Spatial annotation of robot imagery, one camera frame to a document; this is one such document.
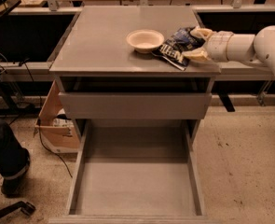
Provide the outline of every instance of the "beige floor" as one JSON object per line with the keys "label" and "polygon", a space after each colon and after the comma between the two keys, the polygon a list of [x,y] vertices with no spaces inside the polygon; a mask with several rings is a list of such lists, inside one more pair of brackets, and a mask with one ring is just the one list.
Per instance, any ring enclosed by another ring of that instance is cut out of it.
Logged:
{"label": "beige floor", "polygon": [[[221,105],[209,108],[195,142],[208,216],[223,224],[274,224],[275,105],[233,102],[234,113],[227,113]],[[16,211],[0,223],[44,224],[64,213],[71,177],[62,161],[41,146],[39,135],[34,135],[34,122],[17,119],[11,125],[29,149],[32,165],[21,197],[7,199],[0,191],[0,208],[23,200],[34,204],[36,211],[31,217]],[[76,155],[62,156],[73,172]]]}

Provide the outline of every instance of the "open drawer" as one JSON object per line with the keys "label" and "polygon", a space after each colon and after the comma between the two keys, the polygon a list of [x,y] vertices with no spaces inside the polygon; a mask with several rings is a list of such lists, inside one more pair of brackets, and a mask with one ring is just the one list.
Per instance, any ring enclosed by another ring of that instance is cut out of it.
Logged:
{"label": "open drawer", "polygon": [[67,215],[49,223],[217,223],[205,216],[186,122],[87,123]]}
{"label": "open drawer", "polygon": [[203,119],[210,93],[60,92],[71,119]]}

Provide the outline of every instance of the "drawer front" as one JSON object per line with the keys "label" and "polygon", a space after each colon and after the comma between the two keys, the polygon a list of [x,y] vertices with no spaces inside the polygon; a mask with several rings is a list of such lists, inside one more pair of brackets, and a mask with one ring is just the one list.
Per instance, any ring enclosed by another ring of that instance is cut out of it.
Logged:
{"label": "drawer front", "polygon": [[61,92],[70,119],[203,119],[209,93],[69,93]]}

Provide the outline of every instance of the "brown box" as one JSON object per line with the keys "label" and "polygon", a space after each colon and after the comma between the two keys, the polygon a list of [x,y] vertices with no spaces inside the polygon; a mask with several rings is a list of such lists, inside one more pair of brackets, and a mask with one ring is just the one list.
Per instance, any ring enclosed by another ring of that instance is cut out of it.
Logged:
{"label": "brown box", "polygon": [[41,132],[43,144],[51,151],[55,153],[75,153],[79,148],[79,139],[75,128],[73,126],[53,126],[53,120],[62,109],[58,94],[59,88],[54,81],[35,127]]}

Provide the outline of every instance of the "bowl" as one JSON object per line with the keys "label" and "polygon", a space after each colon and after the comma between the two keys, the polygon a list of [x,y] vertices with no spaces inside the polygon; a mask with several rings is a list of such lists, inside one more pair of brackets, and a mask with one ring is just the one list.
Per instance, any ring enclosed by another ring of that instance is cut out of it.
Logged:
{"label": "bowl", "polygon": [[164,42],[164,36],[154,30],[137,30],[127,35],[127,42],[139,53],[150,53]]}

